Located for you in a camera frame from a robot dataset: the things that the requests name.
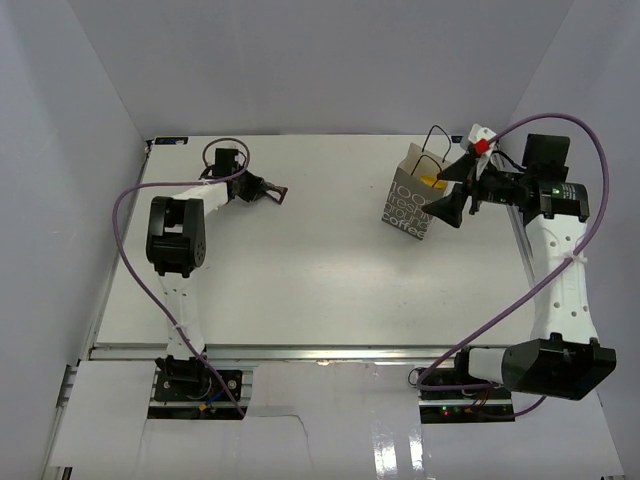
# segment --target wire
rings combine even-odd
[[[494,150],[493,153],[500,155],[502,158],[504,158],[507,162],[509,162],[511,164],[511,166],[513,168],[515,168],[516,170],[518,170],[519,172],[525,172],[527,169],[525,167],[523,167],[522,165],[518,165],[509,155],[507,155],[506,153],[504,153],[502,150]]]
[[[525,408],[524,410],[521,410],[519,412],[516,413],[510,413],[508,415],[492,415],[489,413],[483,413],[483,412],[478,412],[478,415],[488,418],[490,420],[511,420],[511,419],[516,419],[518,417],[521,417],[523,415],[526,415],[527,413],[535,410],[536,408],[538,408],[540,405],[542,405],[542,402],[544,402],[547,399],[547,397],[540,397],[536,403],[534,403],[533,405],[531,405],[530,407]]]
[[[420,158],[418,158],[418,161],[416,162],[415,166],[413,167],[413,170],[411,171],[411,176],[412,177],[413,177],[414,172],[416,171],[416,168],[418,168],[418,165],[420,165],[420,160],[422,160],[422,157],[427,157],[429,160],[431,160],[433,163],[435,163],[436,167],[438,167],[438,170],[440,171],[440,173],[442,173],[442,167],[436,161],[436,159],[433,158],[430,155],[427,155],[426,153],[423,153],[422,155],[420,155]],[[438,183],[438,176],[436,175],[436,181],[433,182],[433,185],[431,185],[431,188],[435,187],[437,183]]]
[[[447,158],[447,155],[449,155],[449,152],[451,151],[451,147],[453,146],[453,143],[451,143],[451,137],[449,137],[449,134],[447,132],[445,132],[444,128],[442,128],[440,125],[435,125],[434,124],[434,125],[431,126],[431,128],[429,129],[429,132],[427,133],[427,138],[424,139],[424,143],[422,144],[422,151],[424,152],[424,149],[427,147],[427,142],[431,138],[431,134],[433,133],[433,129],[434,128],[437,128],[442,133],[444,133],[444,136],[447,138],[447,141],[449,142],[449,148],[447,148],[447,151],[444,152],[444,156],[442,157],[442,164],[444,165],[444,161]],[[412,177],[413,177],[413,174],[415,173],[416,169],[418,168],[418,165],[420,165],[420,160],[422,160],[422,157],[429,158],[431,161],[433,161],[433,163],[435,163],[438,166],[438,168],[442,172],[442,167],[440,166],[440,164],[438,162],[436,162],[436,160],[433,157],[430,157],[429,155],[425,154],[425,155],[420,156],[420,158],[418,158],[418,161],[416,162],[415,166],[413,167],[413,170],[411,171],[411,176]]]
[[[189,395],[187,395],[187,398],[190,400],[201,400],[207,395],[209,395],[210,392],[211,392],[211,377],[209,377],[209,386],[207,387],[207,389],[204,391],[202,395],[200,395],[199,397],[190,397]]]
[[[142,190],[144,188],[154,188],[154,187],[193,187],[193,186],[198,186],[198,185],[214,185],[216,183],[228,182],[229,180],[233,180],[234,178],[237,178],[240,175],[242,175],[244,172],[246,172],[247,171],[247,167],[249,166],[249,161],[251,160],[251,153],[249,152],[249,147],[247,147],[247,145],[244,142],[238,140],[237,138],[224,137],[224,138],[219,138],[217,140],[214,140],[213,142],[210,142],[205,147],[205,149],[203,150],[202,158],[203,159],[205,158],[204,153],[206,152],[206,150],[211,145],[214,145],[214,144],[222,142],[222,141],[233,141],[233,142],[236,142],[236,143],[240,144],[245,149],[246,154],[247,154],[246,155],[246,161],[245,161],[244,165],[242,166],[242,168],[240,170],[238,170],[236,173],[234,173],[232,175],[229,175],[228,177],[218,178],[218,179],[215,179],[215,180],[205,180],[205,181],[200,180],[200,181],[191,181],[191,182],[152,182],[152,183],[140,183],[138,185],[134,185],[133,187],[129,187],[126,190],[124,190],[118,196],[118,198],[116,198],[116,201],[113,204],[113,211],[111,212],[111,226],[113,228],[113,234],[115,236],[116,246],[118,248],[118,253],[120,254],[120,258],[122,259],[122,263],[124,264],[126,269],[129,271],[129,273],[131,274],[131,276],[133,277],[135,282],[140,286],[140,288],[142,288],[142,290],[153,301],[153,303],[155,303],[158,306],[158,308],[160,310],[162,310],[162,312],[167,316],[167,318],[169,319],[171,324],[174,326],[176,332],[178,332],[178,335],[180,335],[180,338],[182,338],[182,341],[187,346],[187,348],[191,351],[193,356],[195,358],[197,358],[198,361],[202,362],[202,364],[205,366],[205,368],[207,368],[211,373],[213,373],[213,376],[216,377],[216,380],[218,380],[218,382],[222,386],[222,390],[224,391],[224,393],[227,394],[227,396],[231,400],[231,403],[233,403],[233,405],[236,407],[236,410],[238,410],[238,412],[240,413],[240,416],[242,418],[244,418],[244,410],[242,410],[242,407],[240,407],[240,404],[236,401],[236,399],[231,394],[231,391],[229,390],[229,387],[227,387],[227,384],[224,382],[224,379],[222,378],[220,373],[213,367],[213,365],[211,365],[207,361],[207,359],[204,357],[204,355],[202,355],[202,353],[198,352],[193,347],[193,344],[191,343],[189,338],[187,338],[185,333],[182,331],[182,328],[180,328],[180,326],[178,325],[178,321],[173,316],[173,314],[165,306],[165,304],[162,302],[162,300],[160,300],[151,291],[151,289],[144,283],[142,278],[140,278],[140,275],[138,275],[136,270],[133,268],[133,265],[131,264],[131,261],[129,260],[129,257],[127,256],[126,252],[124,251],[124,245],[123,245],[123,242],[122,242],[122,236],[120,235],[120,227],[118,225],[118,210],[120,209],[120,204],[122,203],[122,201],[125,198],[127,198],[133,192],[137,192],[138,190]]]
[[[535,120],[539,120],[542,118],[559,118],[562,120],[573,122],[576,125],[578,125],[580,128],[582,128],[587,133],[591,141],[593,142],[593,145],[600,159],[600,167],[602,171],[602,200],[600,201],[600,208],[598,210],[598,214],[596,215],[596,219],[594,220],[592,227],[589,229],[589,231],[585,234],[585,236],[582,238],[580,243],[573,250],[571,257],[565,258],[558,267],[556,267],[551,273],[549,273],[546,277],[540,280],[531,290],[529,290],[529,292],[527,292],[525,295],[520,297],[518,300],[516,300],[513,304],[511,304],[501,313],[499,313],[494,318],[492,318],[487,323],[485,323],[482,327],[477,329],[475,332],[471,333],[469,336],[467,336],[466,338],[458,342],[456,345],[451,347],[444,354],[442,354],[440,357],[434,360],[434,362],[420,374],[420,376],[416,381],[417,383],[416,388],[420,390],[442,391],[444,387],[422,385],[422,383],[429,375],[433,373],[433,371],[436,368],[438,368],[440,364],[442,364],[442,362],[444,362],[446,359],[451,357],[451,355],[453,355],[458,350],[460,350],[464,346],[474,341],[483,333],[495,327],[498,323],[500,323],[502,320],[507,318],[509,315],[511,315],[513,312],[515,312],[518,308],[520,308],[522,305],[527,303],[529,300],[531,300],[543,288],[545,288],[553,280],[555,280],[569,265],[571,265],[574,257],[582,253],[582,251],[589,244],[589,242],[591,242],[591,239],[594,237],[594,235],[600,228],[600,224],[602,223],[602,219],[604,217],[605,211],[607,210],[607,204],[609,202],[609,166],[607,163],[607,156],[605,155],[604,149],[602,148],[602,144],[600,143],[600,140],[598,140],[598,136],[596,135],[596,133],[593,131],[591,127],[589,127],[589,125],[587,125],[585,122],[583,122],[579,118],[574,117],[573,115],[567,115],[565,113],[541,113],[538,115],[532,115],[530,117],[526,117],[520,120],[519,122],[516,122],[513,125],[507,127],[505,130],[503,130],[502,132],[498,133],[493,138],[491,138],[489,140],[489,144],[495,143],[496,141],[498,141],[508,133],[512,132],[516,128],[521,127],[522,125],[525,125],[529,122],[533,122]],[[459,390],[469,389],[469,386],[467,385],[458,385],[457,387]]]
[[[487,403],[487,400],[489,399],[489,390],[485,391],[484,397],[482,397],[481,394],[476,395],[476,399],[473,401],[473,403],[471,405],[469,405],[467,408],[465,408],[465,412],[470,413],[473,411],[474,408],[481,408],[484,406],[485,403]]]
[[[411,374],[412,374],[413,372],[416,372],[416,371],[418,371],[418,368],[414,368],[414,369],[412,369],[412,370],[409,372],[409,375],[407,375],[407,383],[408,383],[409,385],[411,385],[412,387],[415,387],[415,386],[416,386],[416,384],[415,384],[415,383],[411,383]]]
[[[444,134],[444,136],[447,137],[447,140],[449,141],[449,148],[447,148],[447,151],[444,153],[444,157],[442,157],[442,163],[444,163],[444,159],[447,158],[447,155],[449,155],[449,152],[451,151],[451,147],[453,146],[453,143],[451,143],[451,137],[449,136],[449,134],[445,132],[444,128],[442,128],[440,125],[433,124],[431,126],[431,128],[427,132],[427,138],[424,139],[424,143],[422,144],[422,151],[424,152],[424,149],[427,148],[427,142],[431,138],[431,134],[433,133],[434,128],[437,128],[438,130],[440,130]]]
[[[489,401],[489,389],[486,389],[484,392],[484,398],[482,399],[482,402],[480,402],[480,404],[476,408],[480,410],[482,407],[484,407],[487,404],[488,401]]]
[[[210,407],[210,406],[211,406],[211,404],[212,404],[213,402],[215,402],[217,399],[219,399],[219,398],[222,396],[222,394],[223,394],[223,393],[224,393],[224,392],[218,392],[218,393],[216,393],[213,397],[211,397],[209,400],[207,400],[206,402],[204,402],[204,404],[205,404],[207,407]]]
[[[208,169],[208,167],[211,166],[209,163],[207,163],[207,150],[209,150],[212,146],[214,146],[214,145],[216,145],[218,143],[222,143],[222,142],[238,142],[245,149],[247,148],[247,146],[243,142],[241,142],[240,140],[238,140],[236,138],[233,138],[233,137],[216,138],[214,141],[207,143],[207,145],[202,150],[202,161],[204,163],[204,166],[207,167],[207,169]],[[242,164],[242,166],[245,167],[245,165],[247,165],[247,162],[248,162],[247,156],[249,155],[249,150],[247,150],[247,155],[245,155],[242,150],[238,150],[238,153],[244,157],[244,163]]]

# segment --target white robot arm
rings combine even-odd
[[[172,385],[195,384],[197,387],[204,378],[203,365],[193,352],[202,354],[205,342],[192,274],[203,264],[206,254],[205,218],[236,196],[248,203],[266,196],[281,204],[287,193],[286,188],[266,182],[249,171],[238,174],[237,158],[236,148],[216,148],[215,162],[202,174],[203,185],[172,197],[155,197],[151,202],[147,259],[158,274],[165,306],[175,321],[166,320],[167,355],[156,359],[156,364]],[[204,183],[207,180],[218,183]],[[178,328],[190,345],[185,344]]]
[[[203,206],[203,217],[206,218],[209,213],[217,210],[229,201],[226,183],[217,183],[214,185],[202,185],[194,187],[186,192],[171,197],[172,202],[189,200],[201,200]],[[201,255],[204,259],[206,244],[198,243],[195,246],[195,255]],[[204,338],[200,331],[200,322],[198,320],[198,304],[196,298],[196,290],[193,288],[193,276],[184,276],[182,272],[165,272],[160,274],[158,278],[162,285],[165,305],[178,321],[178,326],[191,341],[192,346],[202,353],[204,350]],[[171,355],[176,360],[189,360],[193,357],[191,350],[184,344],[180,335],[176,332],[176,327],[167,319],[167,355]]]
[[[471,197],[471,214],[483,201],[519,207],[532,252],[535,282],[555,270],[586,232],[589,216],[583,185],[565,182],[567,137],[529,135],[522,172],[506,172],[485,161],[475,144],[493,132],[474,125],[470,148],[438,178],[459,182],[450,195],[423,211],[453,227]],[[615,351],[599,345],[591,320],[582,254],[536,297],[528,342],[508,348],[467,347],[456,356],[458,377],[481,379],[511,391],[572,400],[583,398],[616,366]]]

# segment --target white enclosure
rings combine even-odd
[[[619,358],[600,398],[625,473],[640,478],[637,2],[0,0],[0,52],[0,478],[40,476],[65,366],[105,299],[111,204],[136,181],[142,139],[462,133],[549,110],[582,117],[609,157],[588,288]],[[571,178],[595,211],[586,136],[542,122],[507,137],[512,156],[528,132],[571,135]]]

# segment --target purple cable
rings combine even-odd
[[[455,390],[487,390],[489,388],[495,388],[488,383],[473,383],[469,385],[421,385],[420,390],[426,390],[428,392],[452,392]]]
[[[511,413],[509,415],[491,415],[490,413],[483,413],[483,412],[478,412],[478,415],[480,415],[481,417],[489,418],[491,420],[511,420],[511,419],[515,420],[516,418],[521,417],[522,415],[526,415],[532,410],[535,410],[536,408],[538,408],[542,404],[542,402],[546,400],[546,398],[547,397],[540,397],[536,401],[536,403],[534,403],[530,407],[527,407],[524,410],[521,410],[516,413]]]
[[[187,348],[189,350],[191,350],[191,353],[193,353],[193,356],[195,358],[197,358],[200,362],[202,362],[202,364],[207,369],[209,369],[211,371],[211,373],[213,373],[213,376],[216,377],[216,380],[218,380],[218,382],[222,386],[222,390],[224,391],[224,393],[227,395],[227,397],[229,397],[229,400],[231,401],[231,403],[233,403],[234,407],[236,407],[236,409],[240,413],[241,417],[244,418],[244,411],[242,410],[242,407],[240,407],[240,404],[234,398],[233,394],[229,390],[229,387],[227,387],[227,384],[224,382],[224,380],[223,380],[222,376],[220,375],[220,373],[213,367],[213,365],[211,365],[207,361],[207,359],[204,357],[204,355],[202,355],[200,352],[198,352],[193,347],[193,344],[191,343],[189,338],[187,338],[185,333],[182,331],[182,328],[180,328],[180,326],[178,325],[178,321],[175,319],[173,314],[164,305],[162,300],[160,300],[151,291],[151,289],[144,283],[144,281],[140,278],[138,273],[133,268],[133,265],[131,265],[131,262],[129,261],[129,257],[127,257],[127,254],[124,251],[124,245],[122,244],[122,237],[120,236],[120,228],[118,227],[118,210],[120,208],[120,204],[122,203],[122,201],[127,196],[129,196],[133,192],[136,192],[138,190],[142,190],[143,188],[151,188],[151,187],[193,187],[193,186],[198,186],[198,185],[214,185],[216,183],[228,182],[229,180],[233,180],[234,178],[239,177],[244,172],[246,172],[247,168],[249,167],[249,160],[251,158],[251,154],[249,152],[249,148],[247,147],[247,145],[244,142],[238,140],[237,138],[223,137],[223,138],[218,138],[218,139],[214,140],[213,142],[209,143],[204,148],[204,150],[202,152],[202,158],[203,158],[203,160],[205,160],[205,163],[206,163],[205,153],[206,153],[207,149],[211,145],[214,145],[214,144],[220,143],[220,142],[225,142],[225,141],[236,142],[236,143],[242,145],[242,147],[247,152],[247,156],[246,156],[246,160],[244,162],[244,165],[236,173],[234,173],[232,175],[229,175],[227,177],[217,178],[215,180],[207,180],[207,181],[200,180],[200,181],[193,181],[193,182],[154,182],[154,183],[140,183],[138,185],[134,185],[133,187],[127,188],[116,199],[115,203],[113,204],[113,211],[111,213],[111,223],[112,223],[112,226],[113,226],[113,234],[114,234],[114,236],[116,238],[116,246],[118,247],[118,253],[120,254],[120,258],[122,259],[122,263],[124,263],[124,266],[127,267],[127,270],[129,271],[129,273],[131,274],[133,279],[136,281],[136,283],[138,285],[140,285],[140,288],[142,288],[142,290],[147,294],[147,296],[151,300],[153,300],[153,303],[155,303],[158,306],[158,308],[160,308],[160,310],[162,310],[162,312],[167,316],[169,321],[173,324],[173,326],[175,327],[176,331],[178,332],[178,335],[180,335],[180,338],[182,338],[182,341],[184,342],[184,344],[187,346]]]
[[[602,144],[600,143],[600,140],[598,140],[598,137],[596,133],[593,131],[593,129],[589,127],[589,125],[587,125],[585,122],[583,122],[577,117],[574,117],[573,115],[567,115],[565,113],[540,113],[538,115],[532,115],[530,117],[526,117],[514,123],[513,125],[507,127],[502,132],[498,133],[495,137],[490,139],[489,143],[490,144],[495,143],[496,141],[500,140],[502,137],[512,132],[516,128],[521,127],[522,125],[525,125],[529,122],[533,122],[534,120],[540,120],[542,118],[559,118],[562,120],[573,122],[579,127],[581,127],[593,142],[593,145],[596,148],[596,152],[598,153],[598,157],[600,158],[600,167],[602,169],[602,200],[600,202],[600,209],[598,210],[598,214],[596,215],[596,219],[594,220],[592,227],[585,234],[582,241],[573,250],[573,255],[577,256],[585,249],[585,247],[589,244],[593,236],[596,234],[596,232],[600,228],[600,224],[602,223],[604,213],[607,209],[607,203],[609,202],[609,166],[607,164],[607,157],[604,153],[604,149],[602,148]],[[545,278],[540,280],[540,282],[538,282],[527,294],[523,295],[521,298],[516,300],[511,306],[506,308],[503,312],[496,315],[493,319],[489,320],[486,324],[484,324],[478,330],[473,332],[471,335],[469,335],[468,337],[466,337],[464,340],[460,341],[453,347],[451,347],[444,354],[442,354],[442,356],[437,358],[429,366],[429,368],[427,368],[424,372],[422,372],[422,374],[418,377],[418,379],[416,380],[416,385],[417,385],[416,388],[419,390],[427,390],[427,391],[442,391],[444,389],[444,387],[442,386],[430,386],[430,385],[421,385],[421,384],[429,375],[431,375],[434,372],[436,368],[438,368],[438,366],[442,362],[448,359],[451,355],[453,355],[458,350],[460,350],[461,348],[465,347],[466,345],[474,341],[483,333],[495,327],[498,323],[500,323],[506,317],[511,315],[513,312],[515,312],[518,308],[520,308],[522,305],[524,305],[529,300],[531,300],[544,287],[549,285],[556,277],[558,277],[569,265],[571,265],[571,262],[573,262],[573,258],[566,258],[555,270],[553,270],[549,275],[547,275]],[[470,386],[456,385],[456,387],[458,387],[457,388],[458,390],[467,390],[467,389],[471,389],[470,387],[475,387],[475,386],[476,385],[470,385]],[[544,400],[544,397],[542,397],[538,402],[536,402],[534,405],[529,407],[529,409],[527,409],[526,411],[523,410],[522,412],[516,413],[514,415],[520,416],[520,415],[523,415],[524,413],[530,412],[531,410],[533,410],[533,408],[536,408],[538,405],[540,405],[543,400]]]

